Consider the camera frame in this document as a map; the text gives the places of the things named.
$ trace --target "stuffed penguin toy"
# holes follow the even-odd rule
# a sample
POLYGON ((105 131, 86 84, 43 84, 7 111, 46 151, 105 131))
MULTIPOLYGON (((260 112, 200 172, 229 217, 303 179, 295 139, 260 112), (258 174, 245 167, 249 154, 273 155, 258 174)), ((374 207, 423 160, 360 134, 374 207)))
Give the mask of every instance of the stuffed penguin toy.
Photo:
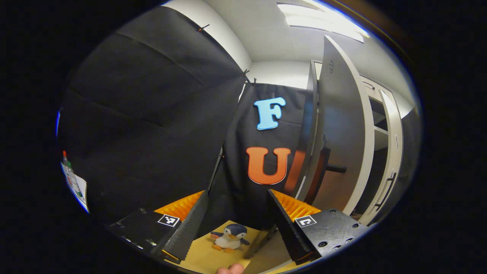
POLYGON ((242 244, 250 243, 244 239, 247 235, 247 228, 241 224, 230 224, 223 229, 223 233, 212 231, 210 237, 215 239, 212 246, 216 250, 224 249, 225 252, 234 253, 242 244))

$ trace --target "ceiling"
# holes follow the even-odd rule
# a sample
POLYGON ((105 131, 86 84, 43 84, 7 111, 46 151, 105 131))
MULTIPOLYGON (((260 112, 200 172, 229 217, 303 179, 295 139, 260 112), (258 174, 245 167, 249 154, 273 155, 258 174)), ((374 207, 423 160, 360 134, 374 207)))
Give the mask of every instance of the ceiling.
POLYGON ((302 0, 204 0, 228 24, 253 62, 323 60, 323 35, 329 35, 357 70, 414 105, 413 85, 400 61, 380 40, 369 34, 364 43, 324 30, 290 27, 276 3, 313 7, 302 0))

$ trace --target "black fabric backdrop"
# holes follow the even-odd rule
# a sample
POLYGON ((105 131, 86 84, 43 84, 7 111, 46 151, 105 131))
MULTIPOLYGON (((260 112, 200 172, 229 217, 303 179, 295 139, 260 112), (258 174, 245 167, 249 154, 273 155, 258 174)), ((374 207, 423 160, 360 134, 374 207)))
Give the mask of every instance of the black fabric backdrop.
POLYGON ((209 185, 246 78, 199 27, 157 7, 106 38, 73 74, 58 140, 103 223, 209 185))
POLYGON ((298 145, 303 117, 304 89, 272 84, 247 83, 239 101, 223 146, 222 158, 211 186, 210 203, 200 226, 198 236, 209 233, 222 223, 232 220, 242 225, 261 229, 267 218, 266 192, 268 189, 282 190, 289 175, 298 145), (281 106, 282 116, 275 119, 277 128, 258 130, 259 113, 254 102, 282 97, 286 101, 281 106), (274 185, 253 182, 247 173, 248 147, 264 147, 269 150, 264 158, 264 172, 273 175, 277 168, 275 148, 288 148, 286 177, 274 185))

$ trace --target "blue letter f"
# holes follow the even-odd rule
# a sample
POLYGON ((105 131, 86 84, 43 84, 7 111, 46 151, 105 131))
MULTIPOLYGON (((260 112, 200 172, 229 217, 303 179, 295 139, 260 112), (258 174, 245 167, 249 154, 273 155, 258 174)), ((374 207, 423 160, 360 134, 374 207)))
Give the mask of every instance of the blue letter f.
POLYGON ((280 119, 282 115, 281 107, 277 105, 271 107, 272 104, 285 106, 286 101, 284 100, 284 98, 278 97, 267 100, 260 100, 254 103, 254 105, 257 106, 257 109, 259 110, 260 123, 257 125, 258 130, 276 128, 279 125, 276 121, 273 120, 272 116, 274 115, 276 119, 280 119))

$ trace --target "fluorescent light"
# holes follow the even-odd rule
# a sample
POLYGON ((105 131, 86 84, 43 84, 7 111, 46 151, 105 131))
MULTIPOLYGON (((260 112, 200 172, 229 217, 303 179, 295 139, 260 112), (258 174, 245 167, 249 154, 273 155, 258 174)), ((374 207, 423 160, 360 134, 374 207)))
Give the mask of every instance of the fluorescent light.
POLYGON ((333 11, 312 0, 304 0, 314 5, 318 9, 291 4, 278 4, 278 8, 286 17, 286 22, 290 26, 301 26, 317 28, 325 31, 338 33, 360 42, 364 42, 362 37, 369 37, 367 32, 346 19, 339 12, 333 11))

